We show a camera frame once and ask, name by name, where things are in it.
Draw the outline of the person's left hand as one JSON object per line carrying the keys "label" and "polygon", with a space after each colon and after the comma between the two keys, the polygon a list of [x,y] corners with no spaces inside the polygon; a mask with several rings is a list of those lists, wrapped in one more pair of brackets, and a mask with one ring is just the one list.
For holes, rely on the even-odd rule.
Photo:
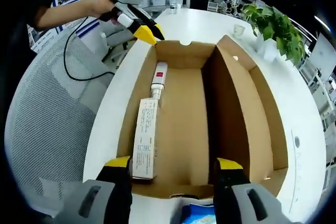
{"label": "person's left hand", "polygon": [[88,16],[100,18],[104,13],[112,11],[114,7],[112,0],[90,0]]}

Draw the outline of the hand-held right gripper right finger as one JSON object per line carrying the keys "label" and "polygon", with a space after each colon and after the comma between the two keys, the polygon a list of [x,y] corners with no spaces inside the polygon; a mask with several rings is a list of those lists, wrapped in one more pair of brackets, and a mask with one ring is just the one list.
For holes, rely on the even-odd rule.
{"label": "hand-held right gripper right finger", "polygon": [[217,223],[292,223],[276,197],[250,182],[237,162],[223,158],[215,162],[214,211]]}

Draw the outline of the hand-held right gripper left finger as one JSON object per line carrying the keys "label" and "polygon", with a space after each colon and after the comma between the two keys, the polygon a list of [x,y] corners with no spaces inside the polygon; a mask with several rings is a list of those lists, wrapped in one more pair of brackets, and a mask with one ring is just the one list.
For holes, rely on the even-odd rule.
{"label": "hand-held right gripper left finger", "polygon": [[132,158],[109,160],[96,180],[87,180],[66,199],[62,210],[42,223],[128,223],[132,205]]}

